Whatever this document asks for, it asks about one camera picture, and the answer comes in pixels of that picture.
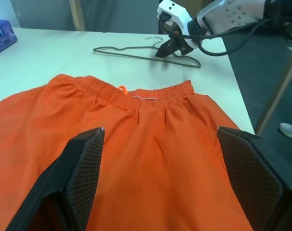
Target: table surface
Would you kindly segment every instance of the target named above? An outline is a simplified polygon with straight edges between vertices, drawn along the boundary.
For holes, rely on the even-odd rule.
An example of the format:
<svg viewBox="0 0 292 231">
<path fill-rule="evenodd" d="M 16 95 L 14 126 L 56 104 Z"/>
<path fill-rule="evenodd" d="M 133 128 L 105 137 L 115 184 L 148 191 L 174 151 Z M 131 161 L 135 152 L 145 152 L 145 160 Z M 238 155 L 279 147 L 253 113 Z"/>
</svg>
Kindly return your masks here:
<svg viewBox="0 0 292 231">
<path fill-rule="evenodd" d="M 114 86 L 125 85 L 128 90 L 160 89 L 191 80 L 196 93 L 209 95 L 241 130 L 254 133 L 228 56 L 211 57 L 196 49 L 189 56 L 201 62 L 202 67 L 197 69 L 92 51 L 100 46 L 151 46 L 158 39 L 146 38 L 159 36 L 166 41 L 169 39 L 166 35 L 13 30 L 18 42 L 0 53 L 0 101 L 42 86 L 57 74 L 95 76 Z M 221 38 L 205 40 L 203 46 L 212 52 L 226 51 Z M 154 57 L 156 51 L 123 52 Z M 191 64 L 188 60 L 169 59 Z"/>
</svg>

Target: robotic arm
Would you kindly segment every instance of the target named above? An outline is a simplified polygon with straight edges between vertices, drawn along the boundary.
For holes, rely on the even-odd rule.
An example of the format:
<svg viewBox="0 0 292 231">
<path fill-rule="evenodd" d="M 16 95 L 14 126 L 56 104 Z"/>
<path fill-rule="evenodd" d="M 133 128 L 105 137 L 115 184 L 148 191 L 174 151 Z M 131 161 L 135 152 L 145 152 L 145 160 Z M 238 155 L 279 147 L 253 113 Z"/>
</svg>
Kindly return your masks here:
<svg viewBox="0 0 292 231">
<path fill-rule="evenodd" d="M 241 48 L 263 25 L 279 30 L 285 22 L 292 22 L 292 0 L 215 0 L 193 19 L 185 8 L 163 0 L 157 12 L 160 27 L 170 40 L 161 45 L 156 57 L 166 57 L 177 50 L 185 55 L 196 48 L 211 56 L 221 56 Z M 169 31 L 165 24 L 176 26 Z M 221 37 L 248 27 L 252 28 L 248 38 L 231 51 L 211 53 L 202 47 L 203 39 Z"/>
</svg>

